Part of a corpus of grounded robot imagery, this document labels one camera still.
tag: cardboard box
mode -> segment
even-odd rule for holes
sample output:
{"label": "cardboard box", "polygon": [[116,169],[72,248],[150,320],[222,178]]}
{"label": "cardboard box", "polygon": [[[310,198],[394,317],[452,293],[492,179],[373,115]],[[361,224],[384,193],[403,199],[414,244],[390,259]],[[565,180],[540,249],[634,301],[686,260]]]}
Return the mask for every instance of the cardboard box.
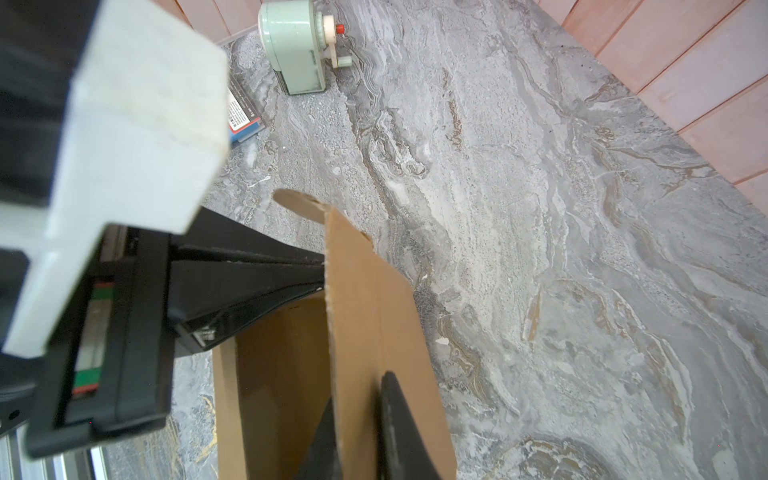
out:
{"label": "cardboard box", "polygon": [[274,199],[325,225],[326,287],[214,350],[219,478],[292,478],[333,395],[343,477],[375,479],[379,386],[392,371],[429,458],[453,480],[456,458],[408,281],[336,208],[292,190]]}

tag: marble surface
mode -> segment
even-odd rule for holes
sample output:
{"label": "marble surface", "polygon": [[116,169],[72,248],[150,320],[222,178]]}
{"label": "marble surface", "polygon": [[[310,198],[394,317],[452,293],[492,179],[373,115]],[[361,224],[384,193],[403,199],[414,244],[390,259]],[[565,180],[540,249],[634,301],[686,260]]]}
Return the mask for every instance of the marble surface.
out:
{"label": "marble surface", "polygon": [[[768,478],[768,220],[534,2],[317,6],[356,66],[288,97],[234,42],[268,128],[205,204],[322,251],[271,200],[290,187],[373,237],[414,286],[459,478]],[[148,478],[216,478],[210,357],[174,381],[134,447]]]}

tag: green stripe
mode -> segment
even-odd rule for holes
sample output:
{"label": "green stripe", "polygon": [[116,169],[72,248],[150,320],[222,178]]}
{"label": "green stripe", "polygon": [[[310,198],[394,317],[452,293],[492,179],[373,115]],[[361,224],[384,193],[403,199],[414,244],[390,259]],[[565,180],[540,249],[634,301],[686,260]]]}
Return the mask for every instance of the green stripe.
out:
{"label": "green stripe", "polygon": [[94,288],[94,292],[91,294],[91,300],[106,300],[114,296],[114,288],[111,286],[103,286],[101,288]]}
{"label": "green stripe", "polygon": [[99,377],[101,377],[101,368],[81,370],[74,373],[74,385],[73,389],[78,387],[93,385],[98,383]]}

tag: mint green pencil sharpener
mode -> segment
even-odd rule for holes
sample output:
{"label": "mint green pencil sharpener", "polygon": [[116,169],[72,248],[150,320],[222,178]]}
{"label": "mint green pencil sharpener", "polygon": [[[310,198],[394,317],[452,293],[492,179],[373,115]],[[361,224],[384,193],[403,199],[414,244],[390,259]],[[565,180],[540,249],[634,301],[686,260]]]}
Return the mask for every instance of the mint green pencil sharpener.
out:
{"label": "mint green pencil sharpener", "polygon": [[266,2],[259,10],[261,42],[287,94],[326,89],[323,60],[334,68],[352,66],[352,57],[336,56],[336,36],[344,25],[333,15],[315,12],[311,0]]}

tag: barcode label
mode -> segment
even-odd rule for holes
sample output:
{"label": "barcode label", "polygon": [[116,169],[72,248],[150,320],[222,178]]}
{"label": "barcode label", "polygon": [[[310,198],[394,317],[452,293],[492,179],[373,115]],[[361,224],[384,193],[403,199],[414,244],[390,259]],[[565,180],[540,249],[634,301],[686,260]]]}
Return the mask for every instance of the barcode label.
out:
{"label": "barcode label", "polygon": [[234,95],[232,95],[231,91],[228,91],[229,93],[229,104],[230,104],[230,113],[229,113],[229,121],[230,121],[230,129],[232,129],[233,132],[238,131],[242,127],[245,127],[250,123],[250,120],[248,119],[248,116],[245,115],[245,111],[240,106],[239,103],[237,103],[237,100],[235,99]]}

